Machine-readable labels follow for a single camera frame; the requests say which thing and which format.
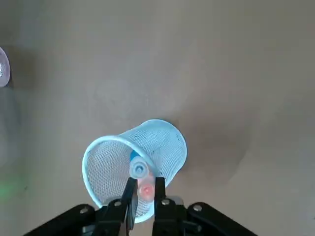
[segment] white mesh cup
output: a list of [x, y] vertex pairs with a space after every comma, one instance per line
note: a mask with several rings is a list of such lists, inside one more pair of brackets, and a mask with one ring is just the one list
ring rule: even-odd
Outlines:
[[[136, 151], [155, 176], [165, 178], [167, 186], [182, 168], [187, 156], [185, 139], [172, 124], [151, 119], [117, 136], [93, 141], [84, 153], [82, 173], [85, 186], [98, 207], [120, 197], [129, 175], [130, 154]], [[154, 204], [139, 198], [135, 223], [154, 214]]]

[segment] white object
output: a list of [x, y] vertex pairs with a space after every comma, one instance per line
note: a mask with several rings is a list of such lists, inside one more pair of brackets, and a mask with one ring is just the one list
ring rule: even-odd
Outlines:
[[[84, 153], [82, 174], [87, 191], [98, 207], [123, 194], [130, 176], [132, 151], [144, 159], [153, 176], [165, 178], [165, 186], [182, 168], [187, 155], [181, 132], [160, 119], [148, 120], [117, 136], [96, 139]], [[153, 214], [154, 203], [139, 198], [135, 223]]]
[[132, 178], [145, 178], [149, 174], [149, 167], [141, 156], [136, 156], [130, 161], [129, 174]]
[[0, 48], [0, 87], [4, 87], [10, 80], [10, 64], [4, 50]]

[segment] mesh pencil holder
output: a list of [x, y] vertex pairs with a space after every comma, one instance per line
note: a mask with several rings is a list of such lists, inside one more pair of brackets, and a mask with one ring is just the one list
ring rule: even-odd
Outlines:
[[[129, 175], [130, 154], [141, 156], [156, 177], [167, 186], [182, 168], [187, 156], [185, 139], [172, 124], [151, 119], [117, 136], [93, 141], [84, 153], [83, 180], [98, 207], [123, 194]], [[154, 203], [139, 198], [135, 223], [154, 214]]]

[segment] screw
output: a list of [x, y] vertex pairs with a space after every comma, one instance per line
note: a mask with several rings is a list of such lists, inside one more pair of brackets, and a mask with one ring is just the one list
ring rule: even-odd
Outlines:
[[201, 210], [202, 210], [202, 206], [201, 206], [201, 205], [194, 205], [194, 206], [193, 206], [193, 209], [194, 209], [195, 211], [201, 211]]
[[169, 200], [168, 199], [163, 199], [162, 200], [162, 205], [168, 205], [169, 204]]
[[114, 206], [119, 207], [122, 203], [120, 201], [117, 201], [114, 203]]
[[88, 212], [88, 209], [86, 207], [80, 210], [80, 214], [84, 214], [86, 212]]

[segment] small bottle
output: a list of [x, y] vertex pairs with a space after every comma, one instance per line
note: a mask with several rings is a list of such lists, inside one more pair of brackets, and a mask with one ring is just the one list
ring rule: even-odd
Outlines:
[[152, 202], [155, 195], [155, 178], [146, 161], [135, 151], [130, 154], [129, 174], [138, 180], [138, 197]]

